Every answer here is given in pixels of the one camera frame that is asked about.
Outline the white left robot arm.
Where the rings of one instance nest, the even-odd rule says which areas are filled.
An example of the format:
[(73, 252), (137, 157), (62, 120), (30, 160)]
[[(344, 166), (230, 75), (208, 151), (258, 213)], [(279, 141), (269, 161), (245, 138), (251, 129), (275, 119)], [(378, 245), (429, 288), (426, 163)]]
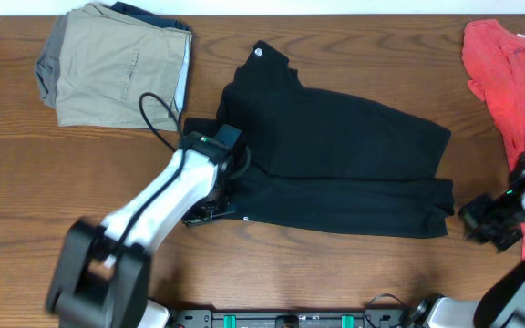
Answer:
[(175, 225), (220, 193), (240, 132), (183, 137), (170, 163), (98, 225), (78, 220), (64, 240), (46, 297), (61, 327), (164, 327), (169, 310), (149, 299), (152, 257)]

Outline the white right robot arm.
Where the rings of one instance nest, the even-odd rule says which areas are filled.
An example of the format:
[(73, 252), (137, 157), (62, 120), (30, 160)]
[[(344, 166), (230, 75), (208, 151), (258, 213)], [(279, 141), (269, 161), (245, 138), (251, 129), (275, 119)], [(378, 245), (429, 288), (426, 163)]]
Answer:
[[(467, 238), (505, 251), (523, 237), (525, 223), (525, 152), (510, 173), (509, 188), (497, 198), (483, 194), (459, 213)], [(422, 302), (416, 324), (426, 328), (525, 328), (525, 258), (478, 301), (458, 301), (438, 294)]]

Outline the black pants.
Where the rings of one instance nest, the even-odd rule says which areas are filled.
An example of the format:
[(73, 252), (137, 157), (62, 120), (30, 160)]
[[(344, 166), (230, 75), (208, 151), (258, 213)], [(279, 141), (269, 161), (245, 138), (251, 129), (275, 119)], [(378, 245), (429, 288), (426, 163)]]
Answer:
[(287, 56), (252, 47), (215, 118), (247, 148), (229, 182), (229, 217), (312, 231), (427, 239), (447, 234), (453, 183), (437, 175), (450, 131), (373, 100), (305, 87)]

